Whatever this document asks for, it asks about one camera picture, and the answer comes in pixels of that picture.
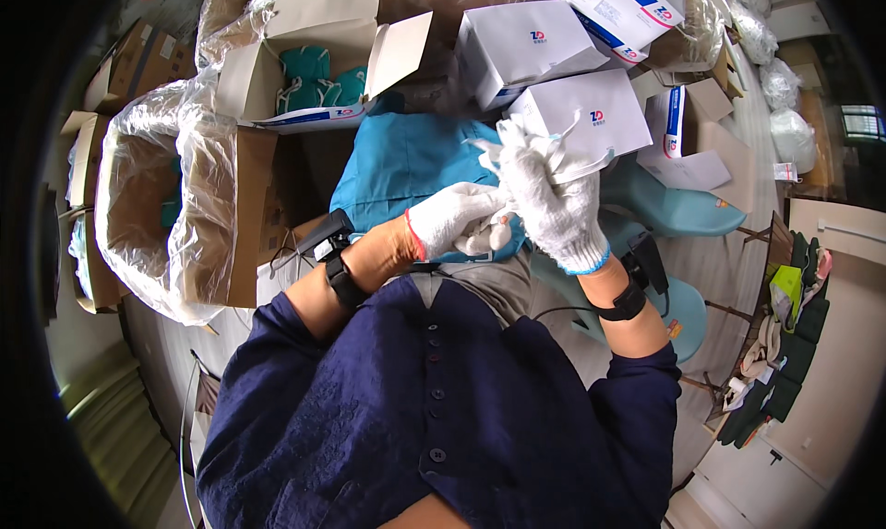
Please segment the navy blue shirt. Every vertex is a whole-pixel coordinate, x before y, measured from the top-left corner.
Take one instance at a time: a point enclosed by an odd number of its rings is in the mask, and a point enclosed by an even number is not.
[[[670,346],[585,390],[548,330],[446,280],[376,292],[327,350],[281,293],[225,369],[197,475],[209,523],[378,527],[429,493],[472,527],[658,526]]]

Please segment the hand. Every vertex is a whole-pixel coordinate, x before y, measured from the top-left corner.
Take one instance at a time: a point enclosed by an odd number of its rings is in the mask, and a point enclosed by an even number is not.
[[[458,250],[477,256],[510,241],[508,225],[491,224],[505,205],[497,187],[461,182],[406,211],[407,226],[418,246],[418,259],[430,260]]]
[[[610,245],[597,223],[600,174],[551,184],[548,161],[537,147],[514,143],[499,151],[498,161],[499,180],[518,206],[526,236],[566,273],[589,274],[602,268]]]

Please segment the white knit glove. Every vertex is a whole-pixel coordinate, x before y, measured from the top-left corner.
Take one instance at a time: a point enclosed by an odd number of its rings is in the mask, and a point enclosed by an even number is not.
[[[510,241],[510,226],[490,225],[504,205],[505,195],[498,187],[463,181],[407,209],[406,221],[421,260],[454,250],[478,256],[504,247]]]
[[[563,135],[541,137],[526,133],[518,118],[496,125],[501,145],[473,141],[486,152],[480,163],[498,175],[508,196],[504,211],[523,218],[526,236],[560,264],[566,273],[587,274],[603,267],[610,256],[609,241],[597,223],[600,174],[613,151],[600,159],[571,155]]]

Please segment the person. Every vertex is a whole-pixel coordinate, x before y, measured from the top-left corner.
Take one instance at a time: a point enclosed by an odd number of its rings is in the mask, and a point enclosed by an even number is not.
[[[626,299],[636,284],[597,224],[599,175],[554,188],[536,161],[499,175],[342,251],[371,295],[358,308],[321,264],[256,310],[198,464],[215,529],[659,526],[681,372],[659,313],[641,291]],[[526,252],[402,275],[507,200],[602,312],[612,359],[590,389],[526,316]]]

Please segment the gray pants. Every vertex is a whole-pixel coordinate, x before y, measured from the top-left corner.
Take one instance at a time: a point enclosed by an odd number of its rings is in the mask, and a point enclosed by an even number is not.
[[[480,297],[499,318],[502,327],[508,327],[521,315],[529,314],[532,294],[529,254],[529,250],[523,247],[516,256],[504,262],[440,264],[434,273],[411,273],[409,276],[421,293],[426,308],[434,302],[443,279],[451,279]]]

